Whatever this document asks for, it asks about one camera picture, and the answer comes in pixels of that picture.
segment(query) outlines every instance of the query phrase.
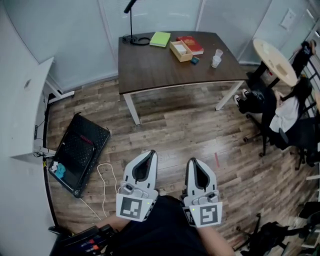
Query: wooden floor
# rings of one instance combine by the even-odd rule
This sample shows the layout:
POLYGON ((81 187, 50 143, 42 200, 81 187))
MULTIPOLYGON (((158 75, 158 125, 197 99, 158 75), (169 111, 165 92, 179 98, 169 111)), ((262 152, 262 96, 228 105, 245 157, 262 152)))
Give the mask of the wooden floor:
MULTIPOLYGON (((135 94, 133 102, 141 121, 138 126, 118 93, 118 81, 86 87, 77 90, 74 98, 58 101, 50 107, 47 145, 56 149, 74 114, 81 112, 82 116, 108 127, 111 132, 97 165, 112 164, 119 183, 129 161, 143 150, 155 150, 158 154, 156 187, 174 197, 184 189, 187 161, 191 157, 202 160, 215 172, 223 201, 223 224, 217 229, 236 246, 245 239, 236 227, 252 231, 257 213, 261 213, 263 223, 278 221, 283 226, 292 226, 298 205, 316 198, 318 182, 306 181, 306 177, 318 173, 316 168, 306 164, 295 171, 298 157, 290 155, 294 148, 281 151, 268 145, 266 156, 260 158, 261 138, 244 143, 243 138, 253 136, 257 129, 239 113, 233 100, 215 111, 215 105, 231 85, 191 85, 135 94)), ((285 85, 277 85, 277 88, 288 92, 285 85)), ((100 172, 107 184, 104 208, 110 215, 116 207, 115 179, 107 165, 101 166, 100 172)), ((60 225, 77 233, 99 221, 51 175, 49 184, 60 225)), ((94 170, 83 200, 102 219, 103 188, 103 181, 94 170)), ((287 255, 297 255, 300 243, 296 238, 287 255)), ((279 255, 280 251, 274 249, 272 255, 279 255)))

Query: round wooden table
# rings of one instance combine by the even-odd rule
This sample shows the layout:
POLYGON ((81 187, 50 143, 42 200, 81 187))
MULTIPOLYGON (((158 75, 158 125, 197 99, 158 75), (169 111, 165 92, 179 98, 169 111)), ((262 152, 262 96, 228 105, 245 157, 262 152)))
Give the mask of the round wooden table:
POLYGON ((293 87, 297 84, 298 79, 296 73, 288 59, 273 45, 261 40, 254 39, 253 47, 261 58, 261 65, 252 74, 249 83, 253 85, 266 69, 269 69, 277 78, 268 86, 272 88, 279 80, 293 87))

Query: white shirt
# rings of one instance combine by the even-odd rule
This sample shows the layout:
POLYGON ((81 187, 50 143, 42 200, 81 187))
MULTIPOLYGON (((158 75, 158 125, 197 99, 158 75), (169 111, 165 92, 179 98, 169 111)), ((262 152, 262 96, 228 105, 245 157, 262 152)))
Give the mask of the white shirt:
POLYGON ((275 133, 281 128, 287 132, 297 121, 299 101, 294 96, 285 100, 280 107, 275 110, 275 115, 270 123, 270 129, 275 133))

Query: red book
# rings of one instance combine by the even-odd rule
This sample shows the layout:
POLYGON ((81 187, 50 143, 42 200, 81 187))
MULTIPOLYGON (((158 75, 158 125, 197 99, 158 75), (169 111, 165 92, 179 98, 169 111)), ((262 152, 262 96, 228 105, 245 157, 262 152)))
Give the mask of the red book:
POLYGON ((193 55, 199 55, 204 53, 204 49, 198 42, 191 36, 178 36, 176 38, 177 41, 183 41, 191 50, 193 55))

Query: dark wood tabletop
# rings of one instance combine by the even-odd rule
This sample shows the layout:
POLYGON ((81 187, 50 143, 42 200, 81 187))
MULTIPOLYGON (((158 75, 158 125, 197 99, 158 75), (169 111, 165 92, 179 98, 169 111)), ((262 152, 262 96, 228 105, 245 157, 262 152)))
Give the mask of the dark wood tabletop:
MULTIPOLYGON (((123 43, 119 38, 118 79, 119 93, 127 94, 154 88, 197 84, 204 82, 226 82, 247 80, 248 77, 237 59, 216 33, 195 31, 170 31, 169 42, 180 36, 193 36, 203 47, 204 53, 197 55, 199 62, 179 62, 166 47, 152 45, 139 46, 123 43), (221 49, 221 63, 217 68, 211 67, 216 49, 221 49)), ((136 34, 138 38, 149 37, 154 33, 136 34)))

